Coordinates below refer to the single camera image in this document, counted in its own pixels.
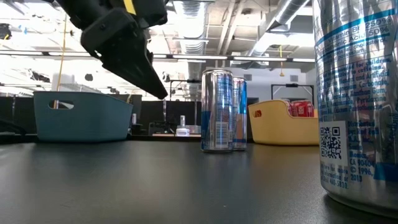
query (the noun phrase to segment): barcode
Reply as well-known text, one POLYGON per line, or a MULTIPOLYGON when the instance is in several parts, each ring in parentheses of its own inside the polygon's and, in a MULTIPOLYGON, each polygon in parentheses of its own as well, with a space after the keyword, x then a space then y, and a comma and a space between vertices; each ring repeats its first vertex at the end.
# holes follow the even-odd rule
POLYGON ((325 127, 320 129, 321 156, 341 160, 340 127, 325 127))
POLYGON ((216 122, 216 148, 228 148, 229 143, 229 123, 216 122))

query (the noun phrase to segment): wall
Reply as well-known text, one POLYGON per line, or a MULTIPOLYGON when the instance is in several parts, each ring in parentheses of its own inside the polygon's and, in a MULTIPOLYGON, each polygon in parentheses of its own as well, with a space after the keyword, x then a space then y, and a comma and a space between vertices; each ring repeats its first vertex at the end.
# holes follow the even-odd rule
POLYGON ((317 87, 317 71, 316 68, 310 70, 306 74, 306 80, 308 85, 313 85, 314 86, 314 92, 315 92, 315 108, 318 109, 318 87, 317 87))
MULTIPOLYGON (((280 68, 270 71, 265 69, 249 69, 243 70, 242 68, 227 68, 234 76, 243 77, 244 74, 251 74, 252 81, 248 82, 248 97, 259 98, 259 101, 271 100, 271 84, 286 84, 292 83, 290 81, 291 75, 298 75, 298 84, 306 84, 305 73, 302 73, 298 68, 283 69, 284 77, 280 76, 280 68)), ((282 87, 275 95, 274 99, 281 98, 305 98, 312 99, 311 94, 303 88, 286 88, 282 87)))

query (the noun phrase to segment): basket handle hole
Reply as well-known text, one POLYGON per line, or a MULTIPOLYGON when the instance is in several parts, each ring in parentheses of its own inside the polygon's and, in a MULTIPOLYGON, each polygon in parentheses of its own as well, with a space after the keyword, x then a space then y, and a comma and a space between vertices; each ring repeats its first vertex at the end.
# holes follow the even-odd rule
POLYGON ((52 100, 49 102, 49 108, 53 110, 71 110, 75 107, 72 101, 52 100))

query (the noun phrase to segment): ceiling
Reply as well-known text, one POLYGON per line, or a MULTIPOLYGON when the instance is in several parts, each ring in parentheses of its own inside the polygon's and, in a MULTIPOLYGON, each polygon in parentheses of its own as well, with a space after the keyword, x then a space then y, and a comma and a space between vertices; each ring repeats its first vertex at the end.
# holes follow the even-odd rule
MULTIPOLYGON (((226 26, 226 35, 221 52, 226 55, 245 55, 251 50, 258 38, 258 26, 266 18, 266 14, 276 9, 278 0, 216 0, 209 3, 206 11, 205 34, 203 41, 206 42, 205 54, 217 54, 223 27, 226 26), (230 13, 231 2, 233 11, 231 20, 226 24, 227 16, 230 13), (238 5, 242 4, 242 11, 238 12, 238 5)), ((0 24, 10 24, 12 38, 10 40, 0 40, 0 50, 23 50, 40 52, 59 52, 63 46, 63 27, 65 23, 65 12, 56 4, 49 4, 39 0, 25 0, 15 2, 17 8, 7 4, 8 1, 0 0, 0 24)), ((300 30, 300 26, 312 27, 312 8, 306 6, 299 11, 298 16, 292 22, 292 29, 300 30)), ((169 11, 168 23, 163 26, 150 28, 151 40, 148 49, 155 54, 181 54, 181 36, 178 34, 183 27, 181 16, 175 11, 169 11)), ((65 49, 67 52, 85 52, 80 45, 81 31, 74 27, 67 19, 67 34, 65 38, 65 49)), ((266 51, 270 57, 294 57, 294 58, 314 58, 312 34, 296 35, 286 40, 281 47, 269 47, 266 51)), ((94 58, 73 58, 66 57, 63 66, 63 74, 72 74, 76 82, 82 85, 97 88, 102 92, 110 93, 110 86, 117 89, 120 93, 138 93, 145 95, 144 92, 135 88, 122 78, 113 75, 101 67, 101 63, 94 58), (87 73, 93 74, 93 81, 88 82, 84 79, 87 73)), ((35 57, 35 56, 9 56, 0 55, 2 67, 0 68, 0 83, 42 83, 32 78, 32 70, 49 79, 53 74, 59 73, 60 57, 35 57)), ((280 63, 270 62, 268 67, 273 69, 280 67, 280 63)), ((304 72, 310 70, 313 64, 308 63, 284 63, 287 68, 300 68, 304 72)), ((188 77, 188 65, 186 61, 162 62, 155 61, 154 68, 160 78, 169 75, 171 79, 186 79, 188 77)), ((177 88, 179 83, 174 83, 172 87, 177 88)), ((6 92, 6 88, 0 88, 0 92, 6 92)), ((176 98, 182 97, 182 91, 176 92, 176 98)))

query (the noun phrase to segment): qr code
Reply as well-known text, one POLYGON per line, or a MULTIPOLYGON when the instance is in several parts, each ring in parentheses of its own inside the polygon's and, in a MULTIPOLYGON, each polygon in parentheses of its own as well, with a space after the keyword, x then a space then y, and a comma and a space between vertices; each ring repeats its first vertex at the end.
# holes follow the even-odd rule
POLYGON ((341 160, 340 127, 325 127, 320 129, 321 156, 341 160))

